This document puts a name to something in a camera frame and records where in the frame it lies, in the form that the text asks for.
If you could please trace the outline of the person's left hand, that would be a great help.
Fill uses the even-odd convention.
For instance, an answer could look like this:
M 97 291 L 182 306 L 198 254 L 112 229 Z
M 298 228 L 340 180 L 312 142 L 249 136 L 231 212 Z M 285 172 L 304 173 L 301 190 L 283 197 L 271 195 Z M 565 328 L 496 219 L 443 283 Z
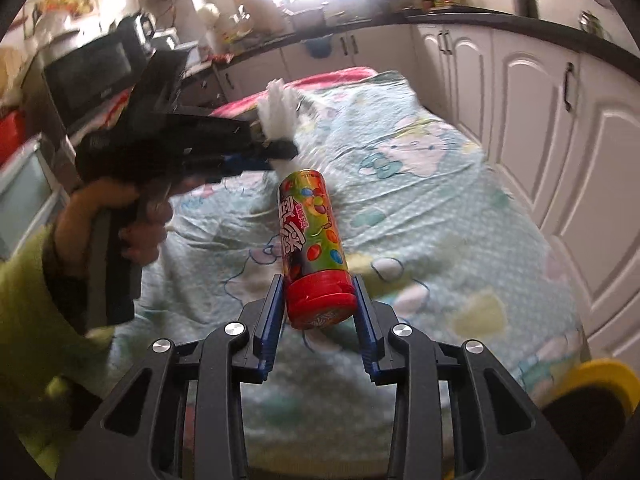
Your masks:
M 96 180 L 72 195 L 58 217 L 53 237 L 56 252 L 69 274 L 86 274 L 91 232 L 98 213 L 124 208 L 138 197 L 139 192 L 133 185 L 109 178 Z M 140 266 L 154 262 L 160 254 L 160 244 L 166 240 L 165 226 L 171 217 L 168 200 L 150 203 L 144 219 L 129 223 L 119 231 L 118 238 L 125 244 L 122 255 Z

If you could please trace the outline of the green sleeve left forearm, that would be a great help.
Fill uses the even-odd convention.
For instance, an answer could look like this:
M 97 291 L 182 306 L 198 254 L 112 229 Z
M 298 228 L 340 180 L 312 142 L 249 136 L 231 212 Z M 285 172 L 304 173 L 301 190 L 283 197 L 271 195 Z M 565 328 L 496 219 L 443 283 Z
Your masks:
M 81 331 L 86 281 L 64 273 L 53 234 L 40 229 L 1 265 L 1 416 L 49 476 L 74 436 L 73 388 L 105 396 L 90 374 L 114 335 Z

